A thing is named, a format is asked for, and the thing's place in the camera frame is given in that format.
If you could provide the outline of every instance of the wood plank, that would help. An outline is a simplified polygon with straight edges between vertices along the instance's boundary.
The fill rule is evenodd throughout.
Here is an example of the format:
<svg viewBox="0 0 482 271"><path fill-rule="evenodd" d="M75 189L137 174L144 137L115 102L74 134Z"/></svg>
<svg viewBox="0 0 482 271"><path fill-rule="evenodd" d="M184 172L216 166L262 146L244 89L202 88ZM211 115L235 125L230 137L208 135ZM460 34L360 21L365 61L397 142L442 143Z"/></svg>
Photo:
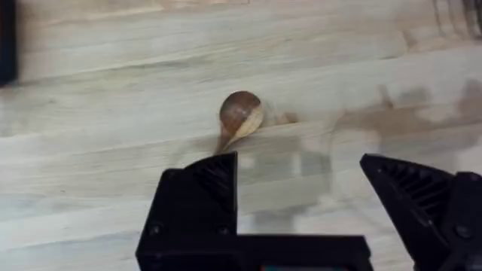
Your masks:
<svg viewBox="0 0 482 271"><path fill-rule="evenodd" d="M24 29L22 61L28 65L23 65L22 79L153 63L220 69L226 63L249 63L272 69L279 63L320 66L393 58L473 44L460 17L440 20L438 26L432 0L403 6L399 0L363 5L356 0L291 0L52 26L30 23Z"/></svg>
<svg viewBox="0 0 482 271"><path fill-rule="evenodd" d="M325 67L316 64L320 59L311 59L304 65L277 63L276 69L265 69L261 62L193 65L197 60L192 59L21 84L0 94L0 144L5 142L9 152L9 136L73 129L85 138L94 127L97 140L111 141L108 145L135 144L126 139L139 134L130 129L133 123L145 131L139 138L144 143L212 135L218 129L219 105L235 90L259 95L269 105L270 125L271 111L309 121L357 108L382 108L380 88L396 108L458 102L468 88L477 92L480 82L474 79L482 78L482 49L472 46ZM418 91L410 97L413 90ZM417 97L420 91L423 96ZM119 127L114 138L102 135L110 126Z"/></svg>
<svg viewBox="0 0 482 271"><path fill-rule="evenodd" d="M25 23L52 25L129 14L199 8L215 4L248 4L248 0L20 0Z"/></svg>

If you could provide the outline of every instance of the black object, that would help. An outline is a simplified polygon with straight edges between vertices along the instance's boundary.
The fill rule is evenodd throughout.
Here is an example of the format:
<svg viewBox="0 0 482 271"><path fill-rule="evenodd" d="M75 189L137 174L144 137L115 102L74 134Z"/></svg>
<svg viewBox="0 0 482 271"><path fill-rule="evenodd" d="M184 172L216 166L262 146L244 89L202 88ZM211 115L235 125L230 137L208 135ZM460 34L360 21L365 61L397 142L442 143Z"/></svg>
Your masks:
<svg viewBox="0 0 482 271"><path fill-rule="evenodd" d="M237 235L236 158L163 173L136 253L141 270L372 270L363 236Z"/></svg>
<svg viewBox="0 0 482 271"><path fill-rule="evenodd" d="M0 86L17 77L15 0L0 0Z"/></svg>
<svg viewBox="0 0 482 271"><path fill-rule="evenodd" d="M142 271L372 270L363 236L238 235L236 153L163 173L136 256ZM361 159L415 270L482 270L482 177Z"/></svg>
<svg viewBox="0 0 482 271"><path fill-rule="evenodd" d="M361 167L415 269L482 270L482 177L367 154Z"/></svg>

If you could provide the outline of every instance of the wooden table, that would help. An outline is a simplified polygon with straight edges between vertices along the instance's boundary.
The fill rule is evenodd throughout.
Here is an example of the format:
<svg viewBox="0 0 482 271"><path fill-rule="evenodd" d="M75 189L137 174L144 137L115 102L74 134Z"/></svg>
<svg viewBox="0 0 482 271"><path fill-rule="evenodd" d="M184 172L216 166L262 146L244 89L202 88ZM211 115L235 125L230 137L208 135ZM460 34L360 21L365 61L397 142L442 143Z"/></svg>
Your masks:
<svg viewBox="0 0 482 271"><path fill-rule="evenodd" d="M408 270L362 154L480 172L482 48L459 1L19 2L2 270L136 270L161 172L212 153L235 90L267 114L233 146L241 233L364 234L377 270Z"/></svg>

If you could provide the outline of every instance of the wooden surface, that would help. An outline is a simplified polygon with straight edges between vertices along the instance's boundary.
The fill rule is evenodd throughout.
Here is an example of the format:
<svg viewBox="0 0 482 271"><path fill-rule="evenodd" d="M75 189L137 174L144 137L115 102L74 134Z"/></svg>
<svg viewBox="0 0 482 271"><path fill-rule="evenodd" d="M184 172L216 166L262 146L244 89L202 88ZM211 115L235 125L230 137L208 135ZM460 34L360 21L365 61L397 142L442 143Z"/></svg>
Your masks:
<svg viewBox="0 0 482 271"><path fill-rule="evenodd" d="M214 151L236 90L267 114L233 146L241 233L365 234L377 270L408 270L362 154L480 172L482 47L459 1L19 2L2 270L137 270L161 172Z"/></svg>

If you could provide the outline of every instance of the wood grain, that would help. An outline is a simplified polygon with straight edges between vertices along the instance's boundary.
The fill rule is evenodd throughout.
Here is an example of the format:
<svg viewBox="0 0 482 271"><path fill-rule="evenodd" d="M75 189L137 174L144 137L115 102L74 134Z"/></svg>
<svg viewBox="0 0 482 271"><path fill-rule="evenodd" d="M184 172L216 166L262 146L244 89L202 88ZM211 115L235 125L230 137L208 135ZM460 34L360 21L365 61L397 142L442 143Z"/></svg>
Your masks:
<svg viewBox="0 0 482 271"><path fill-rule="evenodd" d="M376 270L412 268L358 160L481 172L482 47L460 2L223 2L20 0L2 270L137 269L161 172L212 153L236 90L265 114L231 146L239 231L365 234Z"/></svg>

